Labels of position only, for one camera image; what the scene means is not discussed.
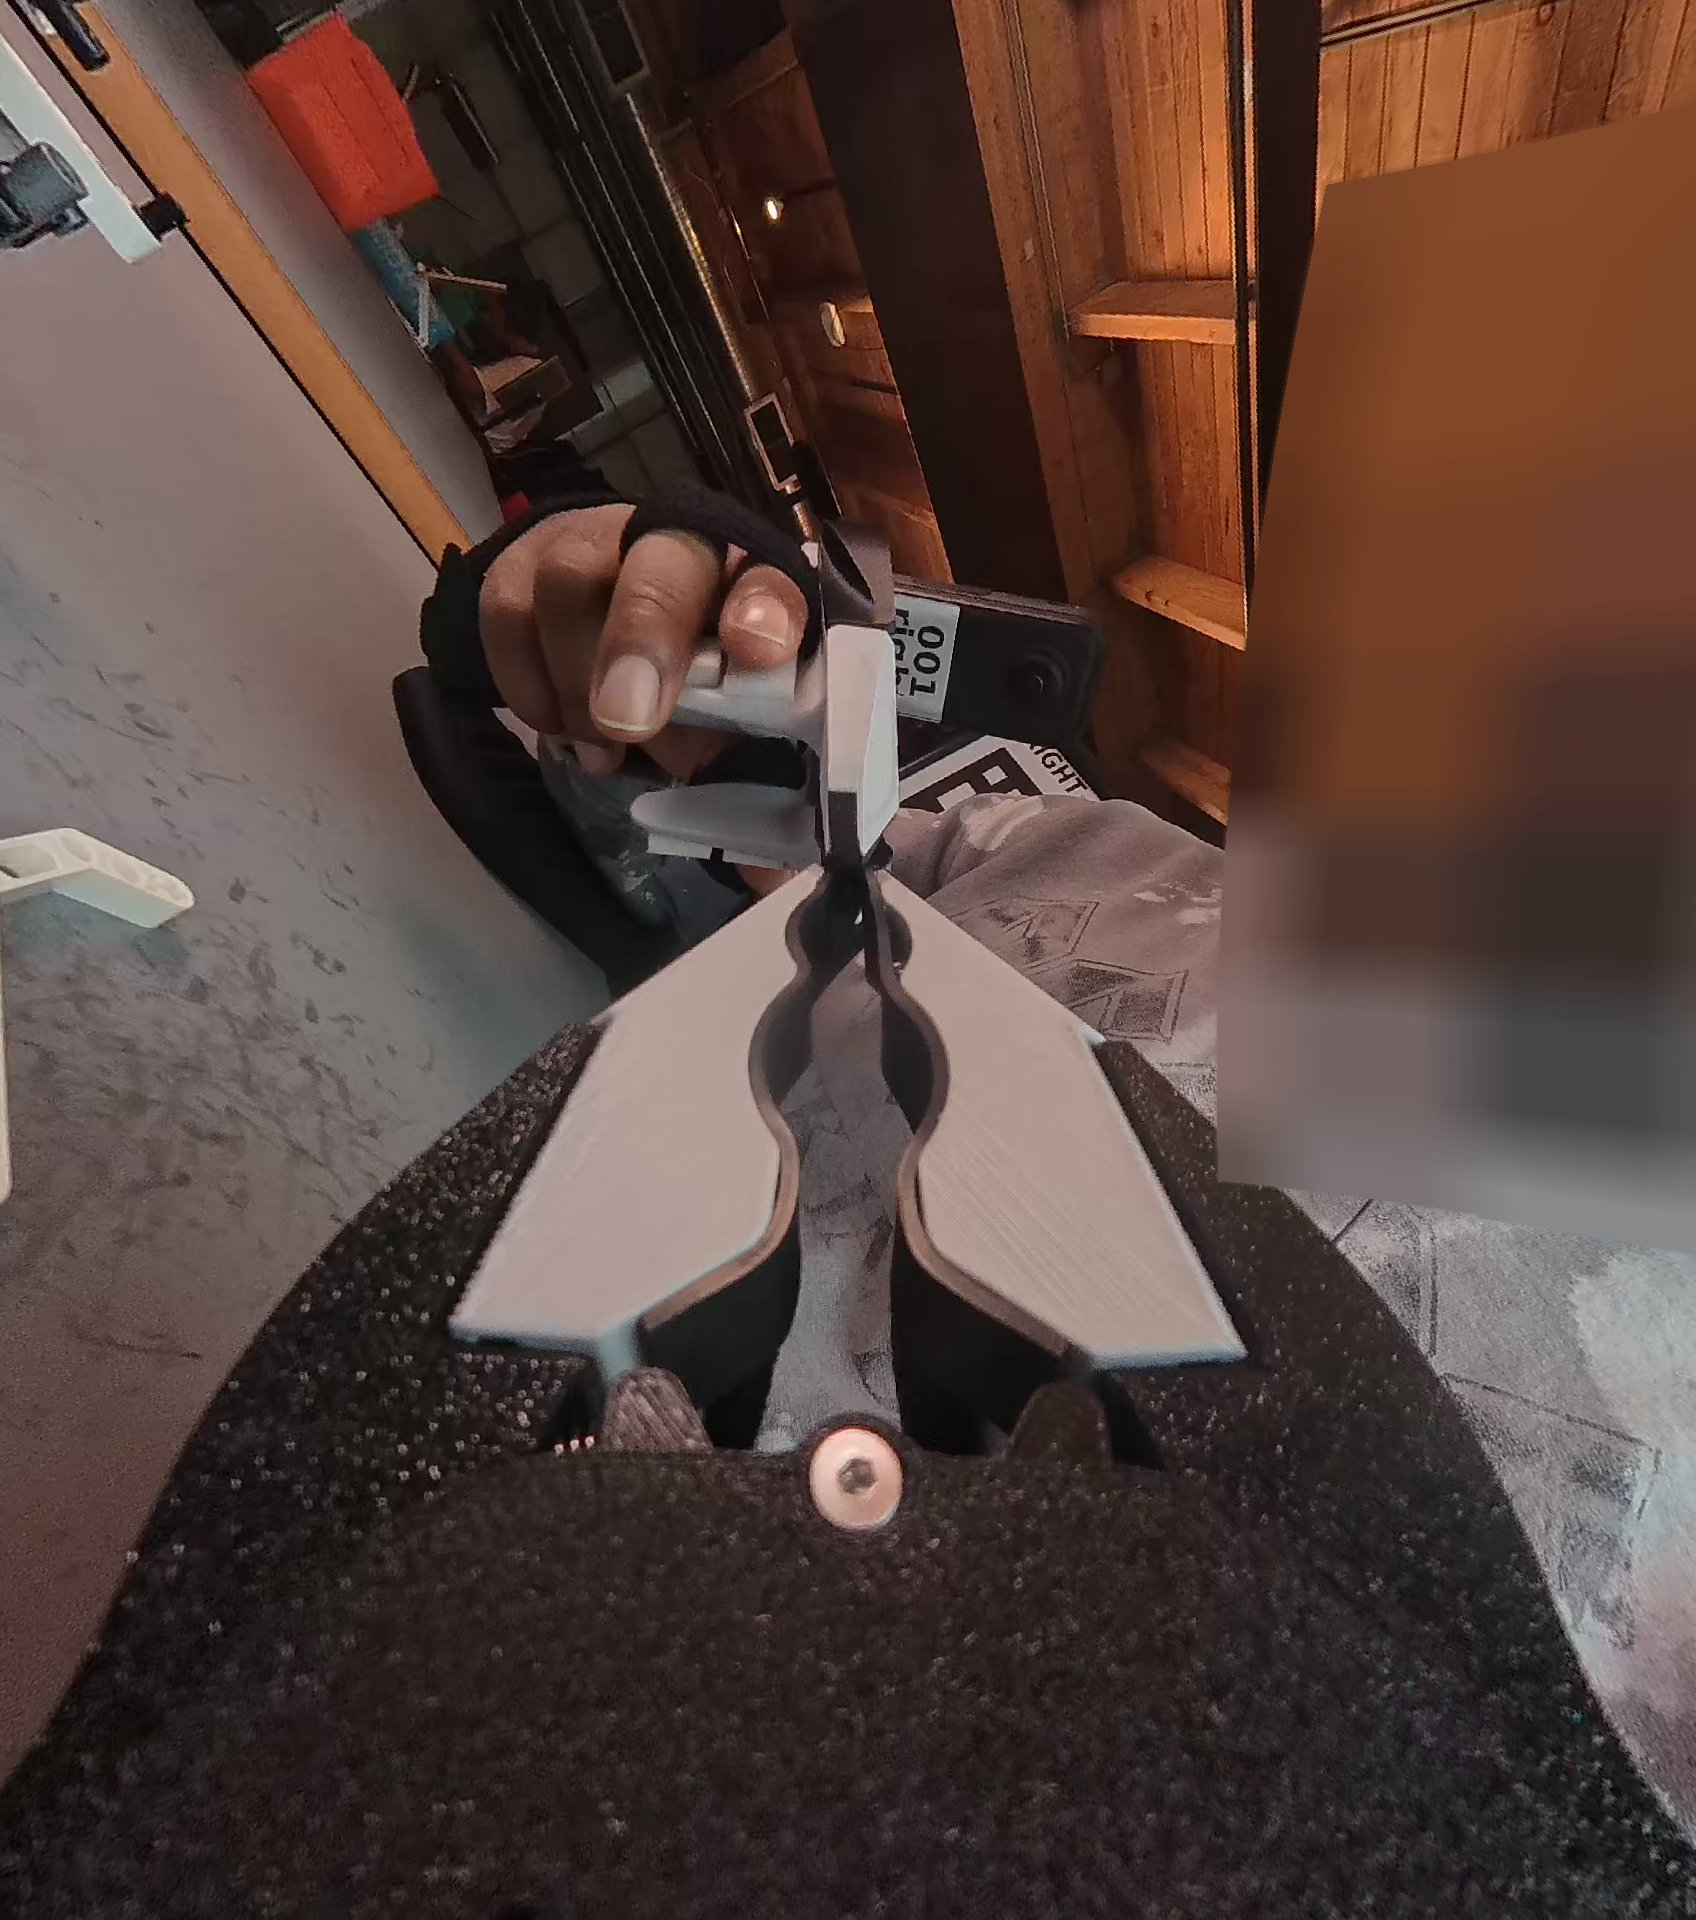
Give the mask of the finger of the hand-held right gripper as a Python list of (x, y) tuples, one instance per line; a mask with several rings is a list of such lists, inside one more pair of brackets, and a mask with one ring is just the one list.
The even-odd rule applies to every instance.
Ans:
[(830, 871), (870, 864), (901, 807), (899, 741), (890, 635), (830, 624), (817, 650), (817, 844)]

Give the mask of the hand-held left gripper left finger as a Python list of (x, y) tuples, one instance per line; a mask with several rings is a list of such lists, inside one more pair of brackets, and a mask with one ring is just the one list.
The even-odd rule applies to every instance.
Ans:
[(593, 1020), (449, 1334), (588, 1361), (602, 1388), (661, 1369), (717, 1448), (755, 1446), (801, 1282), (786, 1103), (833, 978), (810, 867)]

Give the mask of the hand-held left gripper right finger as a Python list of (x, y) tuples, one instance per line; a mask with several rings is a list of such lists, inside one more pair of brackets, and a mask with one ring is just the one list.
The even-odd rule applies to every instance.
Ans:
[(908, 1123), (887, 1313), (899, 1426), (980, 1454), (1047, 1388), (1107, 1423), (1121, 1379), (1239, 1364), (1100, 1033), (894, 875), (848, 875)]

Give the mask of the person's right forearm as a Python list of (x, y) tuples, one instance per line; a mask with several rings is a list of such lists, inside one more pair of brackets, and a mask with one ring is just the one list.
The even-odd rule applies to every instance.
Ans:
[(704, 861), (653, 854), (633, 820), (633, 801), (650, 792), (683, 788), (689, 778), (644, 752), (611, 761), (608, 747), (541, 731), (534, 756), (551, 801), (592, 867), (645, 928), (679, 930), (701, 907), (714, 907), (715, 891), (741, 890), (753, 897), (788, 880), (788, 870), (776, 867), (736, 867), (720, 878)]

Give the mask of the person's right hand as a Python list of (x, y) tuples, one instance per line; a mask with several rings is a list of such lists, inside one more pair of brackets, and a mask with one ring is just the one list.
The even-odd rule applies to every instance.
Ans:
[(501, 706), (579, 747), (641, 747), (671, 724), (692, 659), (743, 672), (796, 659), (807, 599), (784, 570), (671, 526), (627, 540), (624, 503), (537, 520), (487, 566), (481, 653)]

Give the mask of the black wrist rest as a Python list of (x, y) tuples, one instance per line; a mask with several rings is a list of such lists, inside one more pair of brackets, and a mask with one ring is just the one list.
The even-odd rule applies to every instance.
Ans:
[(611, 995), (644, 983), (736, 920), (745, 897), (715, 891), (682, 928), (640, 923), (617, 903), (558, 811), (537, 756), (499, 713), (437, 688), (413, 665), (391, 682), (403, 749), (479, 867), (604, 975)]

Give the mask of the person's grey printed sweatshirt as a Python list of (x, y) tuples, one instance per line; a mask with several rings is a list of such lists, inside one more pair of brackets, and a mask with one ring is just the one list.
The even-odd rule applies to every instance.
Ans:
[[(908, 807), (894, 873), (1200, 1115), (1222, 852), (1121, 799)], [(1696, 1255), (1293, 1191), (1454, 1392), (1610, 1724), (1696, 1839)]]

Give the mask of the red plastic container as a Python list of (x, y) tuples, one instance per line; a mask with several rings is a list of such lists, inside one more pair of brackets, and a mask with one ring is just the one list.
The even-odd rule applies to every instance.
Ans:
[(342, 230), (374, 228), (437, 198), (402, 91), (338, 11), (285, 38), (244, 80)]

